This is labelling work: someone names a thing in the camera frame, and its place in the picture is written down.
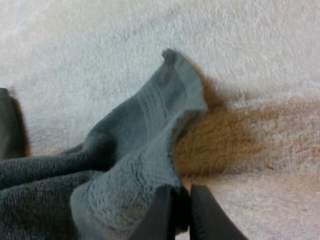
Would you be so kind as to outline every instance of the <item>terry cloth texture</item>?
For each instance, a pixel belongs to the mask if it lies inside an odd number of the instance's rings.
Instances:
[[[176,148],[184,183],[249,239],[319,239],[320,0],[1,0],[0,33],[34,156],[81,143],[177,49],[209,108]]]
[[[126,239],[157,187],[183,187],[173,147],[206,104],[195,69],[172,50],[163,56],[142,89],[82,144],[53,156],[0,162],[2,240]]]

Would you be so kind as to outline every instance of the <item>gray fabric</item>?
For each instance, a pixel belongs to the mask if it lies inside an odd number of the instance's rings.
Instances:
[[[79,146],[0,162],[1,239],[125,239],[157,187],[183,185],[173,146],[206,104],[195,69],[172,50],[163,56],[145,86]]]

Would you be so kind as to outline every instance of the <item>white carpet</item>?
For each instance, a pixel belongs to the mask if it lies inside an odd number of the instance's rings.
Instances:
[[[0,87],[34,155],[81,142],[166,48],[197,64],[210,106],[176,151],[186,184],[250,239],[319,239],[320,1],[0,1]]]

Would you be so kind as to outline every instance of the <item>carpet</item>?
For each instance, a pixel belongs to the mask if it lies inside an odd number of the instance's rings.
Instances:
[[[3,0],[0,13],[0,87],[33,155],[82,142],[173,48],[209,106],[175,151],[185,184],[209,186],[249,239],[318,239],[319,1]]]

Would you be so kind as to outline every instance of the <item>black object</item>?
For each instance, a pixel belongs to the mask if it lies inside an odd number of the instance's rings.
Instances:
[[[189,221],[191,240],[247,239],[206,186],[192,185],[190,201],[185,191],[181,195],[169,185],[158,187],[149,211],[129,240],[174,240],[176,229],[181,224],[186,227],[185,221]]]
[[[27,138],[18,102],[0,88],[0,160],[25,157]]]

